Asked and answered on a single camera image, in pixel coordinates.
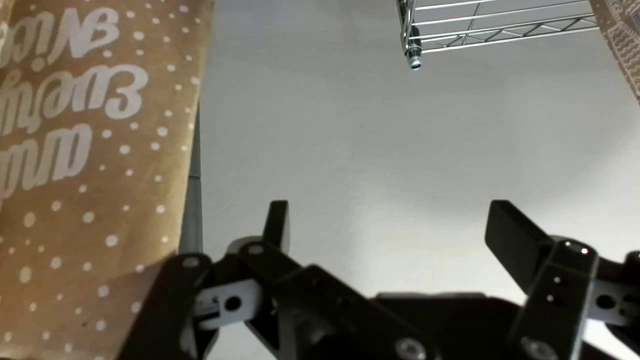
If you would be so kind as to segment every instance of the wire shelf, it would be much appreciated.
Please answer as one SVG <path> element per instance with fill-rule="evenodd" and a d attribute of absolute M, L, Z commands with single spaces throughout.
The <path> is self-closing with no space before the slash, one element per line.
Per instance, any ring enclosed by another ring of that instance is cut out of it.
<path fill-rule="evenodd" d="M 587 0 L 398 0 L 410 68 L 421 53 L 495 45 L 598 27 Z"/>

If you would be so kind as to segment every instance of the white wall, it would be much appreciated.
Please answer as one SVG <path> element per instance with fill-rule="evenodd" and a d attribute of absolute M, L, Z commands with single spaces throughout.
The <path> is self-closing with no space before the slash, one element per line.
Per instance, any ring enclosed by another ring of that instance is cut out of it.
<path fill-rule="evenodd" d="M 202 103 L 213 257 L 271 197 L 291 201 L 291 254 L 366 293 L 519 300 L 481 247 L 495 195 L 606 255 L 640 247 L 640 105 L 600 33 L 439 53 L 421 72 L 398 41 L 392 0 L 216 3 Z M 237 328 L 222 346 L 255 352 Z"/>

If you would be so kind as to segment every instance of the mounting hole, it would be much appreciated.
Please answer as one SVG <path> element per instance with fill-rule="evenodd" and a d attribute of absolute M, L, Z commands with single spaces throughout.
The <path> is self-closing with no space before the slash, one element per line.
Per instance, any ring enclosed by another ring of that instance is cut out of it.
<path fill-rule="evenodd" d="M 227 311 L 237 311 L 239 305 L 241 305 L 241 300 L 239 300 L 237 296 L 231 296 L 231 297 L 227 297 L 227 300 L 223 301 L 223 310 L 227 310 Z"/>
<path fill-rule="evenodd" d="M 601 307 L 601 310 L 612 310 L 612 307 L 616 307 L 616 300 L 614 300 L 612 296 L 607 296 L 607 293 L 598 296 L 598 297 L 596 297 L 596 303 L 598 303 L 598 307 Z"/>

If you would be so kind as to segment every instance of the gray wall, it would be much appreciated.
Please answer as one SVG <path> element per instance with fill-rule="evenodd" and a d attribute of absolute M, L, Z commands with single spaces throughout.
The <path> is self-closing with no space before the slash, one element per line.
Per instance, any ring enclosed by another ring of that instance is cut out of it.
<path fill-rule="evenodd" d="M 202 102 L 204 247 L 222 255 L 287 197 L 291 254 L 363 293 L 518 301 L 481 247 L 491 197 L 606 255 L 640 247 L 640 107 L 600 33 L 425 62 L 405 69 L 392 0 L 220 0 Z M 217 352 L 270 358 L 241 328 Z"/>

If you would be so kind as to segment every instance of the paper bag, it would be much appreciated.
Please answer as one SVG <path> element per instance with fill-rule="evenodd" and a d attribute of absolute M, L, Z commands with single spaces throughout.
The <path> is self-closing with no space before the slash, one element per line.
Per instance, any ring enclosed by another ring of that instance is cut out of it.
<path fill-rule="evenodd" d="M 640 0 L 592 0 L 598 25 L 640 99 Z"/>
<path fill-rule="evenodd" d="M 211 3 L 0 0 L 0 358 L 114 358 L 177 247 Z"/>

